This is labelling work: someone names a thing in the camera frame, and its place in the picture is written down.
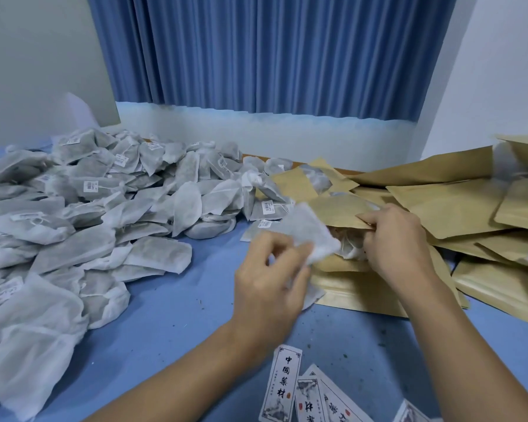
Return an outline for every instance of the forearm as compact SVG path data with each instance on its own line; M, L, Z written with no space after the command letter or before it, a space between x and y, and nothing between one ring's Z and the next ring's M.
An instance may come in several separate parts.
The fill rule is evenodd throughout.
M528 392L502 363L438 279L401 296L446 422L528 421Z
M225 324L166 369L90 416L86 422L193 422L250 365Z

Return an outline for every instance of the blue table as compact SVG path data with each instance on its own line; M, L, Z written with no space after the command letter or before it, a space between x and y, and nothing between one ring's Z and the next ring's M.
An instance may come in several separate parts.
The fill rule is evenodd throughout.
M77 422L163 369L203 341L232 314L233 273L248 243L239 222L229 234L189 240L182 275L128 283L129 308L89 331L36 422ZM528 389L528 323L471 299L470 319ZM313 305L285 343L303 349L302 372L316 363L375 422L390 422L403 397L439 416L429 376L408 320ZM215 405L204 421L257 421L270 360ZM0 421L14 421L0 407Z

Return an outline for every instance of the blue curtain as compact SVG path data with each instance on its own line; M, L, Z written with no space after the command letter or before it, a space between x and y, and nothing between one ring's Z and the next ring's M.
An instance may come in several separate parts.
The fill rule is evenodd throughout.
M416 121L456 0L89 0L115 98Z

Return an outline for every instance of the person's left hand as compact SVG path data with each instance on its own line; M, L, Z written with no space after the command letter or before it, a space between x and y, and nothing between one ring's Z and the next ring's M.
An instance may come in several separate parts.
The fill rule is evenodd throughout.
M291 237L260 233L235 273L235 304L229 322L236 345L260 363L282 343L303 308L311 270L304 266L312 243L294 247ZM276 260L268 263L270 255ZM294 278L291 288L290 279Z

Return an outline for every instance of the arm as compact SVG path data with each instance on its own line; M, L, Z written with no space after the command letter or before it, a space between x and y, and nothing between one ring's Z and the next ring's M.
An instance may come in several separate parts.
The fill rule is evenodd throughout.
M418 217L388 204L359 218L376 225L366 254L409 315L445 422L528 422L528 392L436 275Z
M250 245L235 275L231 320L166 369L109 403L86 422L193 422L238 376L282 343L301 312L312 247L265 232ZM268 257L277 260L268 266ZM289 279L293 286L287 289Z

